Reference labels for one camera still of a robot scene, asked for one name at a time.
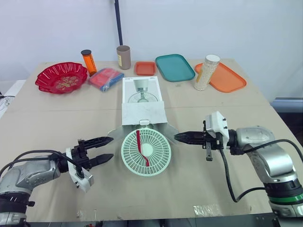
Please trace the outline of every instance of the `black pole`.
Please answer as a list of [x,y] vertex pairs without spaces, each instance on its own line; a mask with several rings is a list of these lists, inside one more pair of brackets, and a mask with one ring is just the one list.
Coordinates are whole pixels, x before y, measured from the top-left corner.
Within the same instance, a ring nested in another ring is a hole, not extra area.
[[122,32],[121,32],[119,0],[115,0],[115,11],[116,11],[116,20],[117,20],[117,28],[118,28],[118,35],[119,35],[119,43],[120,43],[120,46],[121,46],[121,45],[123,45],[123,41],[122,41]]

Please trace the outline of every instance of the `table surface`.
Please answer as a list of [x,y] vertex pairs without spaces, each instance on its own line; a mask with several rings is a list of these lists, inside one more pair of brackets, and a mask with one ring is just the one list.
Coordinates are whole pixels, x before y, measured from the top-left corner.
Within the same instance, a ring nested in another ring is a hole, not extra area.
[[[188,62],[194,67],[201,61]],[[169,123],[179,131],[199,131],[205,116],[218,110],[231,129],[261,125],[270,129],[276,139],[290,139],[299,145],[235,60],[222,62],[246,79],[244,89],[227,94],[209,86],[205,91],[196,91],[193,81],[171,83],[157,73]],[[38,66],[0,119],[0,166],[27,150],[64,152],[66,147],[75,146],[77,139],[106,136],[121,125],[121,82],[105,93],[89,84],[65,95],[40,92],[34,85],[36,76],[52,64]],[[118,69],[116,62],[96,64],[99,69]],[[133,66],[123,71],[126,77],[135,76]],[[200,217],[271,212],[264,191],[251,192],[238,203],[232,201],[219,152],[213,151],[213,162],[206,162],[200,146],[172,144],[168,168],[157,176],[141,177],[124,166],[121,144],[122,140],[113,141],[89,151],[90,157],[102,153],[115,156],[91,169],[95,184],[87,193],[76,189],[69,174],[35,188],[31,200],[36,205],[27,209],[28,221],[189,218],[197,217],[195,206],[202,211]],[[281,146],[293,159],[297,172],[302,173],[295,150],[287,144]],[[247,156],[225,153],[236,195],[262,186]]]

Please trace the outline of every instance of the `jar with white beads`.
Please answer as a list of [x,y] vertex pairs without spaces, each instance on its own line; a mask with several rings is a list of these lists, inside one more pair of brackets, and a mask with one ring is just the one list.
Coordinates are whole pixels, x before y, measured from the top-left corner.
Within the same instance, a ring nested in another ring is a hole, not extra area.
[[220,57],[217,55],[209,54],[205,57],[205,61],[195,81],[195,89],[199,91],[205,90],[205,88],[209,84],[212,74],[219,65],[219,62]]

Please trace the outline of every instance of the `orange tray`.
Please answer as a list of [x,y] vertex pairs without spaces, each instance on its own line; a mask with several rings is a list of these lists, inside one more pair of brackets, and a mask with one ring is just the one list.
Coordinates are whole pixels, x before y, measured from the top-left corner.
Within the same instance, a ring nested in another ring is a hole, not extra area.
[[[201,70],[202,64],[203,63],[195,66],[195,71],[197,73]],[[213,73],[209,83],[218,91],[225,93],[230,93],[244,88],[247,84],[245,79],[221,62]]]
[[138,76],[153,76],[156,73],[156,64],[153,61],[138,61],[134,71]]

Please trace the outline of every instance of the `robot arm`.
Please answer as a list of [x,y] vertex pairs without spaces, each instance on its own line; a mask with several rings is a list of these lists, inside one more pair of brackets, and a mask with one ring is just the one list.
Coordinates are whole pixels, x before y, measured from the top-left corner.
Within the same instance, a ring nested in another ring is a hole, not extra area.
[[[87,192],[94,183],[93,176],[88,170],[113,157],[113,154],[102,154],[89,159],[87,149],[104,146],[112,140],[111,137],[79,140],[78,146],[73,149],[67,148],[66,153],[60,156],[56,152],[49,156],[39,156],[36,157],[38,160],[27,161],[23,165],[9,169],[0,181],[0,226],[24,226],[27,206],[35,204],[29,201],[33,189],[58,178],[61,173],[69,171],[77,188]],[[37,151],[39,152],[47,153],[48,150]],[[72,159],[80,169],[64,157]]]
[[[202,132],[179,133],[175,135],[175,139],[187,144],[202,145],[206,149],[207,161],[212,161],[211,150],[217,149],[224,160],[223,148],[226,147],[229,147],[232,155],[247,154],[264,184],[264,188],[247,190],[238,199],[233,198],[234,202],[238,202],[250,191],[264,189],[269,198],[269,205],[277,216],[303,217],[303,188],[290,156],[276,144],[278,140],[274,141],[275,137],[270,130],[260,126],[228,130],[226,119],[219,112],[207,116],[203,124]],[[297,147],[296,150],[303,161],[300,150]],[[225,169],[228,169],[226,160],[224,164]],[[233,197],[228,173],[227,176]]]

